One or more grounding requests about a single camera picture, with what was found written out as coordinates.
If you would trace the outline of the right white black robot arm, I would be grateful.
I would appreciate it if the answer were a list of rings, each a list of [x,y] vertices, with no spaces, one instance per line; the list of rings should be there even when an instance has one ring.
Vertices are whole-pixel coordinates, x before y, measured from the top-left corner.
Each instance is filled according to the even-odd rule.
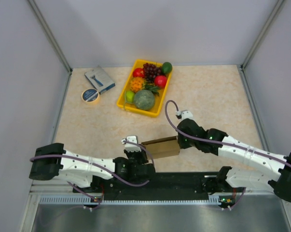
[[[291,203],[291,153],[288,156],[267,152],[242,143],[218,129],[204,130],[189,118],[177,126],[181,149],[195,147],[204,153],[237,160],[252,171],[224,166],[216,177],[221,191],[249,188],[269,191]]]

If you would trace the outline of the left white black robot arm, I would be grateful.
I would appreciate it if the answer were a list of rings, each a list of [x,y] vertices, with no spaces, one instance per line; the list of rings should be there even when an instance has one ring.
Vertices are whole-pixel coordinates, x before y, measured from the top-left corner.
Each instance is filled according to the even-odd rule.
[[[111,159],[82,156],[65,150],[61,143],[53,143],[36,149],[30,159],[31,180],[63,180],[93,192],[99,189],[100,181],[118,180],[120,183],[141,187],[155,174],[155,167],[149,163],[146,152],[124,151],[127,155]]]

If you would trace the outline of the brown cardboard box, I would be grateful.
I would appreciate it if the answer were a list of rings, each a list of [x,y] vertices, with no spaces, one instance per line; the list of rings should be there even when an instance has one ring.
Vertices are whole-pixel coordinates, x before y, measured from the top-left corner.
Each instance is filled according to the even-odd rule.
[[[154,160],[177,156],[180,153],[177,136],[145,141],[141,145],[150,152]]]

